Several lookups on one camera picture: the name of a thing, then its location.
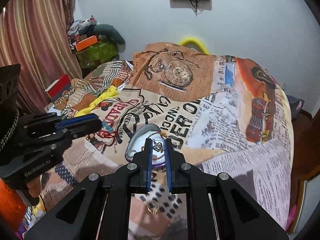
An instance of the bedspread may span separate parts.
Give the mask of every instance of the bedspread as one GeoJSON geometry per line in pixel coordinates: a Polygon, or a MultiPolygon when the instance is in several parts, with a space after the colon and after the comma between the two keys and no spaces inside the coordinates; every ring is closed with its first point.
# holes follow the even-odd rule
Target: bedspread
{"type": "MultiPolygon", "coordinates": [[[[111,84],[122,85],[119,95],[92,110],[101,130],[74,140],[64,161],[43,174],[47,209],[90,173],[106,175],[130,162],[145,138],[162,132],[187,162],[227,172],[285,227],[293,129],[286,96],[266,69],[249,59],[149,44],[134,54],[133,72],[125,61],[103,64],[55,105],[72,117],[111,84]]],[[[132,195],[128,239],[187,239],[186,199],[168,192],[161,158],[150,192],[132,195]],[[151,200],[160,205],[156,215],[147,209],[151,200]]]]}

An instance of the yellow ring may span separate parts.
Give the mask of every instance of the yellow ring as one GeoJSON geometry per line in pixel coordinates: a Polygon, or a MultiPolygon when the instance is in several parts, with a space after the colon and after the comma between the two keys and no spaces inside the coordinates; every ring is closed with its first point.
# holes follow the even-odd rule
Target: yellow ring
{"type": "Polygon", "coordinates": [[[196,44],[196,46],[198,46],[198,48],[201,50],[203,54],[210,54],[207,47],[204,45],[204,43],[201,40],[194,37],[183,38],[179,42],[179,45],[186,46],[187,44],[190,44],[190,43],[196,44]]]}

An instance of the white wall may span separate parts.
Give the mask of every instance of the white wall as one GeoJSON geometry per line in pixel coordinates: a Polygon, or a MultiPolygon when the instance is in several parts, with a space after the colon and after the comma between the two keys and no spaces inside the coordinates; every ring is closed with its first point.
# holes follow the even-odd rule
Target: white wall
{"type": "Polygon", "coordinates": [[[320,97],[320,27],[304,0],[210,0],[196,16],[189,1],[77,0],[83,17],[113,25],[126,41],[121,58],[152,42],[200,38],[212,54],[250,58],[313,112],[320,97]]]}
{"type": "Polygon", "coordinates": [[[315,102],[315,107],[313,108],[313,110],[311,112],[312,117],[315,117],[315,115],[319,109],[320,109],[320,99],[317,102],[315,102]]]}
{"type": "Polygon", "coordinates": [[[78,0],[76,0],[75,11],[73,12],[73,18],[75,21],[83,19],[78,0]]]}

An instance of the green bag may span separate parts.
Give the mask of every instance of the green bag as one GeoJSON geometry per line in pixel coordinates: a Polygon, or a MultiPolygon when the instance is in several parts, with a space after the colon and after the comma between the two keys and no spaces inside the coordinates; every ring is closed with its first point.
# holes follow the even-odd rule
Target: green bag
{"type": "Polygon", "coordinates": [[[99,41],[75,54],[81,68],[91,68],[94,70],[102,63],[112,60],[118,54],[118,49],[116,44],[109,39],[99,41]]]}

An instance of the black cord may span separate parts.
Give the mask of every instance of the black cord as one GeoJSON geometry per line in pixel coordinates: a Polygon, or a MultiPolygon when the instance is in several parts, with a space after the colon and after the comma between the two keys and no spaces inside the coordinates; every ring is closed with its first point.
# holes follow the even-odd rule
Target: black cord
{"type": "Polygon", "coordinates": [[[197,13],[197,11],[198,11],[198,0],[190,0],[190,3],[191,3],[191,5],[193,6],[193,8],[194,8],[194,10],[195,10],[195,13],[197,13]]]}
{"type": "Polygon", "coordinates": [[[29,207],[31,214],[35,217],[35,214],[33,213],[32,207],[29,207]]]}
{"type": "Polygon", "coordinates": [[[45,203],[44,203],[43,197],[41,196],[41,194],[39,196],[40,196],[40,198],[42,200],[42,203],[43,203],[43,206],[44,206],[44,210],[47,213],[48,211],[47,211],[47,208],[45,207],[45,203]]]}
{"type": "Polygon", "coordinates": [[[199,0],[190,0],[190,3],[195,10],[195,13],[197,13],[197,11],[198,11],[198,2],[199,2],[199,0]]]}

